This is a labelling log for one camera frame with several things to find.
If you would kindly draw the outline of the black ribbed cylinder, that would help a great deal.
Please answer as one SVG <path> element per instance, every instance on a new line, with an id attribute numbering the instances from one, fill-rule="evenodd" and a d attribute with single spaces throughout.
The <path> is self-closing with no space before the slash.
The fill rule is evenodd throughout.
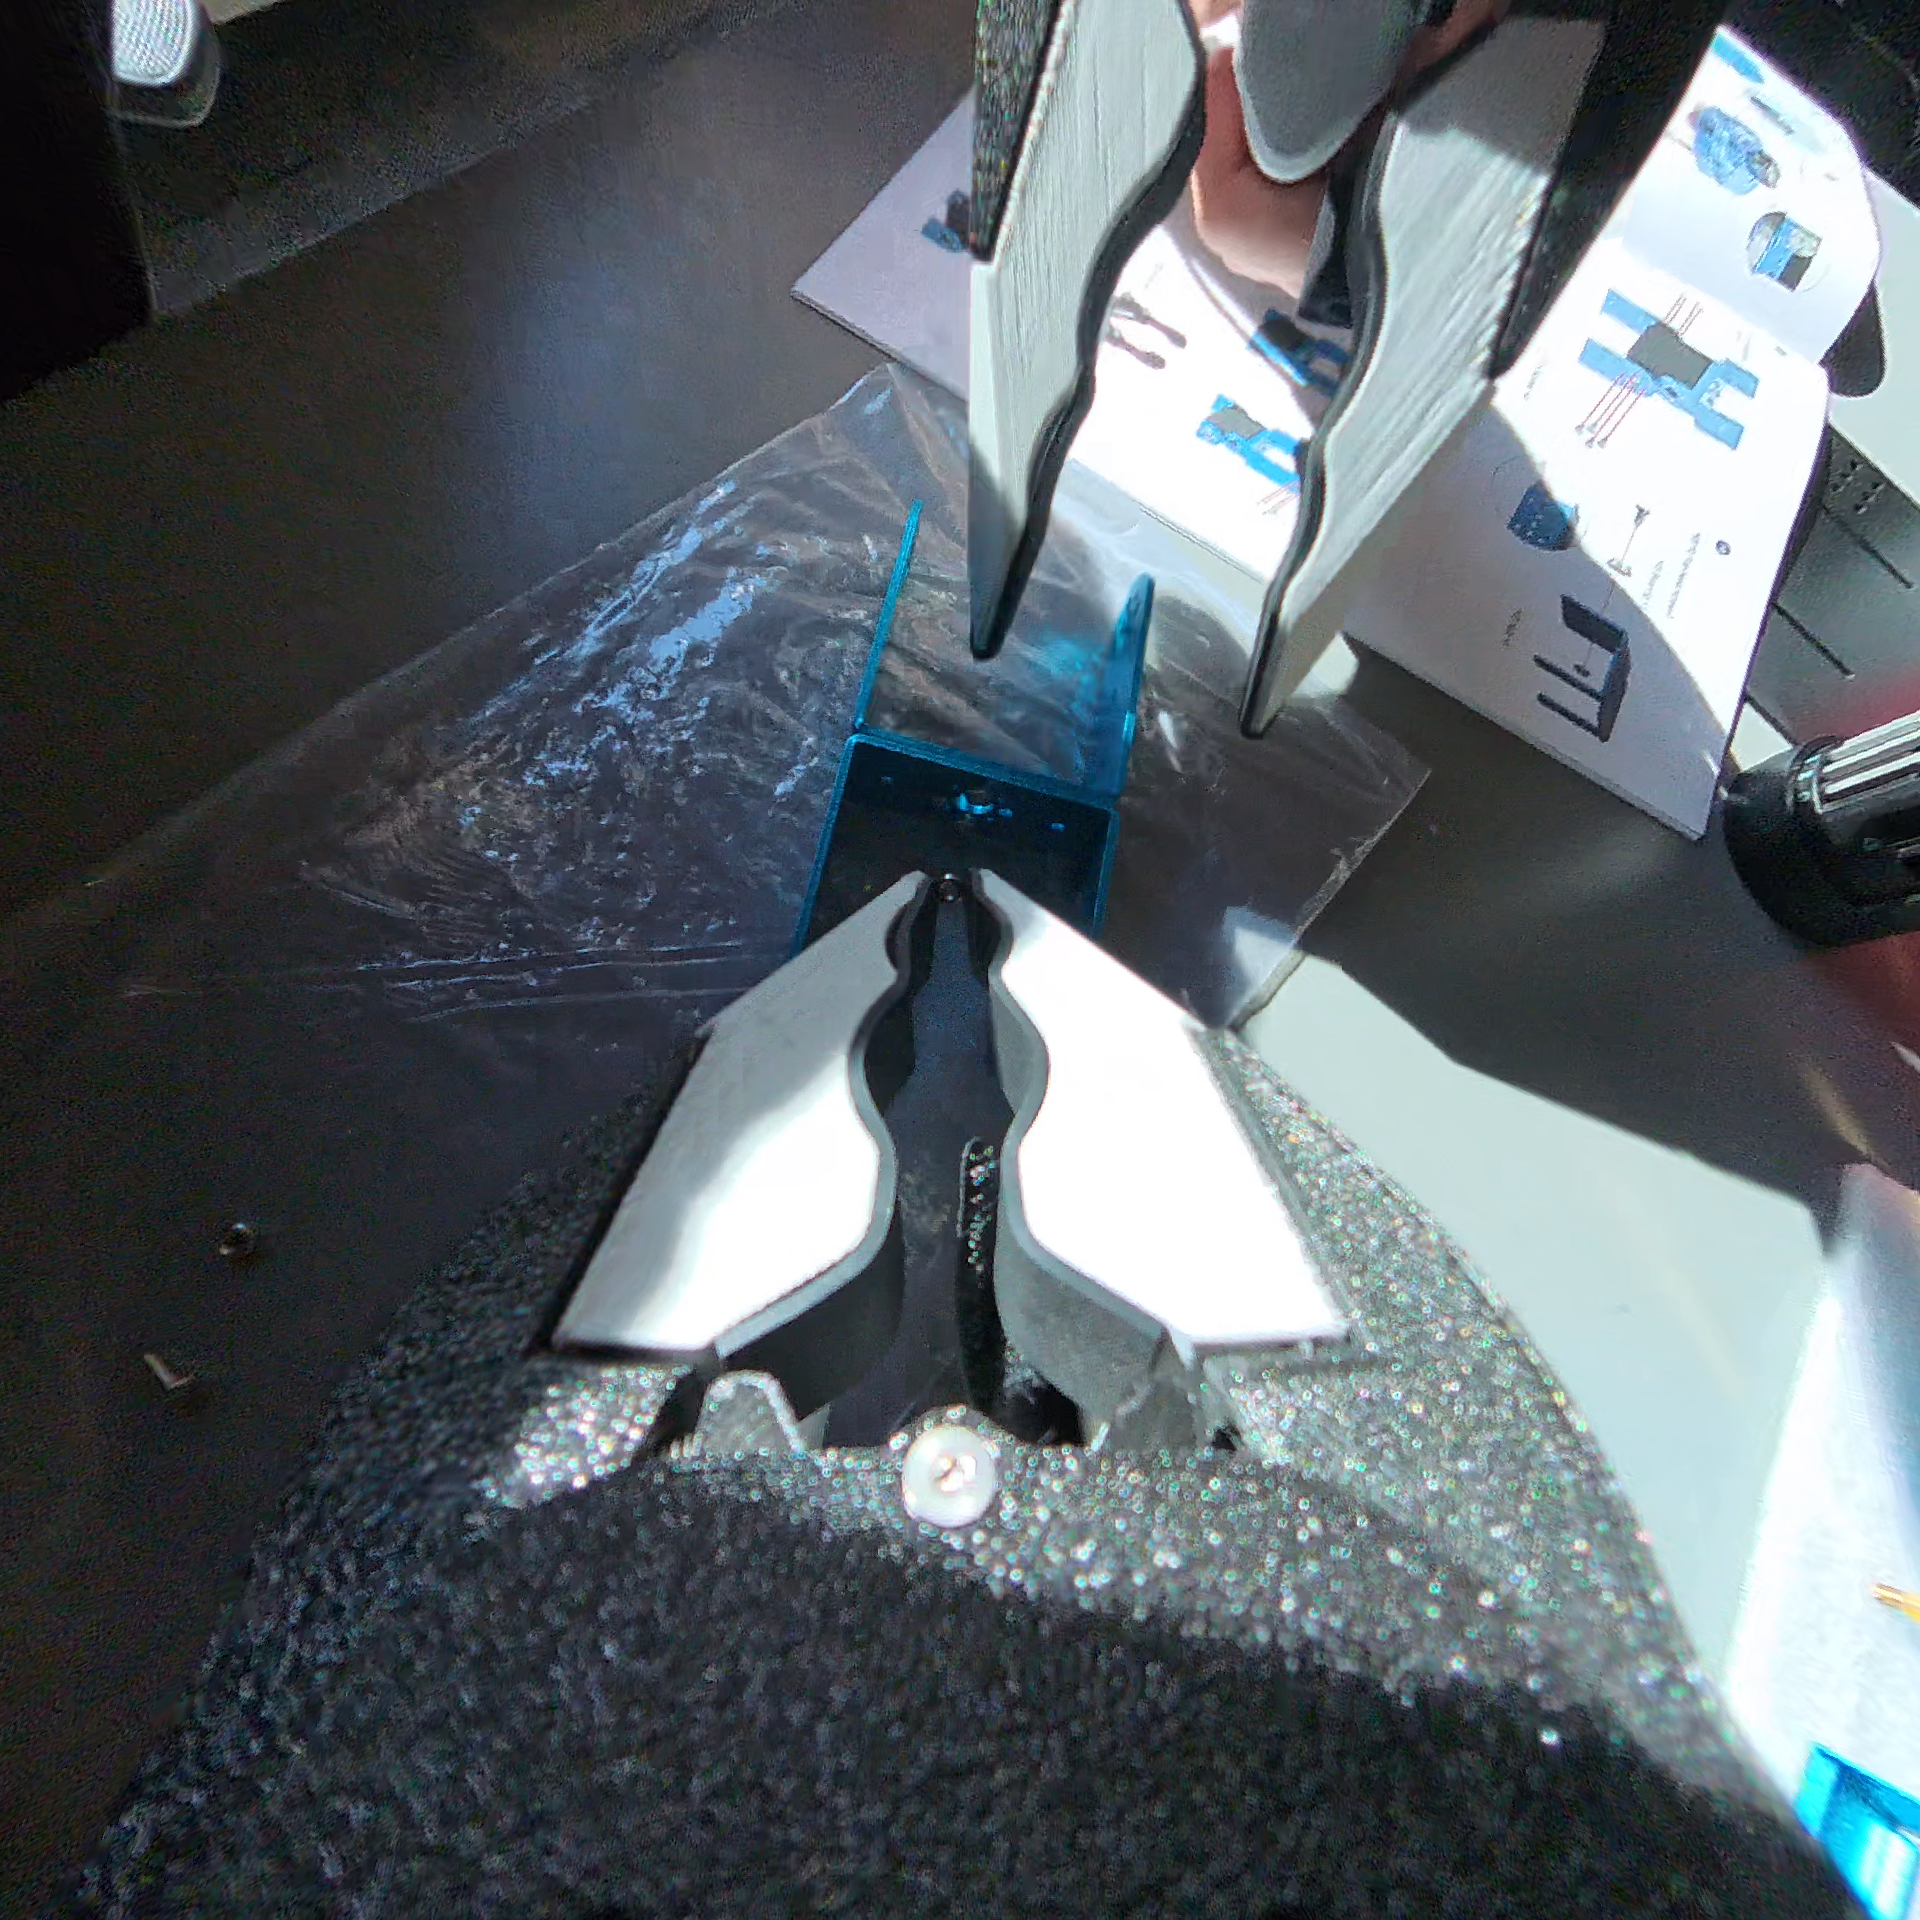
<path id="1" fill-rule="evenodd" d="M 1842 949 L 1915 932 L 1915 712 L 1742 770 L 1721 829 L 1747 891 L 1800 941 Z"/>

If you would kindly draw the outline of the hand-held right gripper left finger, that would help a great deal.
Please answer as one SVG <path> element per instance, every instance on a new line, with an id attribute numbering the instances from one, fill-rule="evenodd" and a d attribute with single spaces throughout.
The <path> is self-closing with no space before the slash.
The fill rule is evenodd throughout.
<path id="1" fill-rule="evenodd" d="M 729 1361 L 858 1284 L 896 1208 L 866 1073 L 905 994 L 911 872 L 710 1021 L 558 1321 L 558 1348 Z"/>

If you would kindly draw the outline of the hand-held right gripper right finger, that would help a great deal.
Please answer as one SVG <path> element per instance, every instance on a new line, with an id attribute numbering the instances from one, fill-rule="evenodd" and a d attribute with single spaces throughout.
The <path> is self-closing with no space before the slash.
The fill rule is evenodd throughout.
<path id="1" fill-rule="evenodd" d="M 1210 1032 L 1009 880 L 981 904 L 1024 1260 L 1184 1361 L 1346 1338 Z"/>

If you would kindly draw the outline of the white rounded object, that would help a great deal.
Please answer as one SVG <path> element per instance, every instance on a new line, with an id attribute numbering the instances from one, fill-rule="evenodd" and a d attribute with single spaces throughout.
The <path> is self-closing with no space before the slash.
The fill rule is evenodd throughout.
<path id="1" fill-rule="evenodd" d="M 197 128 L 224 74 L 202 2 L 110 2 L 113 114 L 147 128 Z"/>

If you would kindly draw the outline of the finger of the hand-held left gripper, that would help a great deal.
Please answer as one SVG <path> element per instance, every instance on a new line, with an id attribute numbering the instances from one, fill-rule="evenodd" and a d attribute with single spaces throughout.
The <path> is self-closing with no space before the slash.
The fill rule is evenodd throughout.
<path id="1" fill-rule="evenodd" d="M 1383 116 L 1335 225 L 1351 362 L 1305 450 L 1302 511 L 1264 592 L 1242 728 L 1267 732 L 1337 636 L 1361 561 L 1491 391 L 1617 4 L 1506 4 L 1398 89 L 1423 4 L 1246 4 L 1240 96 L 1272 171 L 1334 161 Z"/>
<path id="2" fill-rule="evenodd" d="M 967 373 L 969 642 L 1040 557 L 1118 276 L 1184 193 L 1206 56 L 1183 2 L 981 2 Z"/>

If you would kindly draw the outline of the black flat panel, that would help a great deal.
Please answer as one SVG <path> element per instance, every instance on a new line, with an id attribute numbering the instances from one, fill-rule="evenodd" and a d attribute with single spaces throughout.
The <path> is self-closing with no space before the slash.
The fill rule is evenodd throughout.
<path id="1" fill-rule="evenodd" d="M 1823 436 L 1747 700 L 1792 743 L 1918 709 L 1918 506 L 1837 429 Z"/>

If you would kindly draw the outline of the printed instruction manual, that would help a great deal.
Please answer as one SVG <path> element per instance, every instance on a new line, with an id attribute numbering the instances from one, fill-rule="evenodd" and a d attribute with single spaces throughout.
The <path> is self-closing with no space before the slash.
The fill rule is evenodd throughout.
<path id="1" fill-rule="evenodd" d="M 1882 263 L 1842 124 L 1720 31 L 1542 332 L 1367 561 L 1346 636 L 1699 840 Z M 1067 498 L 1208 556 L 1250 627 L 1351 339 L 1175 213 L 1121 276 Z"/>

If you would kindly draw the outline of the person's left hand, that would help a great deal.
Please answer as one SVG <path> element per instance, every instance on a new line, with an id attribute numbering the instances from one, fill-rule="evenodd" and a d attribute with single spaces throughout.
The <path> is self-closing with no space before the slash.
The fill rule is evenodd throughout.
<path id="1" fill-rule="evenodd" d="M 1297 299 L 1312 275 L 1312 245 L 1329 196 L 1329 171 L 1278 183 L 1257 168 L 1237 124 L 1208 112 L 1192 171 L 1192 216 L 1219 263 Z"/>

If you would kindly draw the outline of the clear plastic bag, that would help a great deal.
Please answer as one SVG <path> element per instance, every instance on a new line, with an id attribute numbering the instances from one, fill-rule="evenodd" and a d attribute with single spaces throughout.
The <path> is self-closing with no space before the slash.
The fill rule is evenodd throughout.
<path id="1" fill-rule="evenodd" d="M 1174 535 L 1077 503 L 1015 637 L 966 627 L 966 420 L 903 369 L 802 420 L 369 689 L 123 875 L 114 996 L 369 992 L 448 1020 L 543 999 L 707 1007 L 793 944 L 905 514 L 871 720 L 1090 780 L 1095 653 L 1150 573 L 1102 937 L 1245 1020 L 1427 783 L 1312 695 L 1240 733 L 1233 610 Z"/>

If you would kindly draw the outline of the small blue metal bracket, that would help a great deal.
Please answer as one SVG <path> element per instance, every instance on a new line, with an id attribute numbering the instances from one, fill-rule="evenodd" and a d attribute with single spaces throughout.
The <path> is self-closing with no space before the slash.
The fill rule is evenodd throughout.
<path id="1" fill-rule="evenodd" d="M 1815 1744 L 1794 1812 L 1869 1916 L 1918 1916 L 1915 1797 Z"/>

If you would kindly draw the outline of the blue metal bracket assembly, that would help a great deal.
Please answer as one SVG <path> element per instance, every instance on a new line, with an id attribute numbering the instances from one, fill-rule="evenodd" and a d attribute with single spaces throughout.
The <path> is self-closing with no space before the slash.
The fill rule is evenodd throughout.
<path id="1" fill-rule="evenodd" d="M 791 954 L 826 937 L 905 869 L 987 866 L 1089 937 L 1102 930 L 1121 841 L 1158 585 L 1135 579 L 1095 651 L 1090 780 L 1015 765 L 874 722 L 874 692 L 917 556 L 925 500 L 903 519 L 854 730 L 837 763 Z"/>

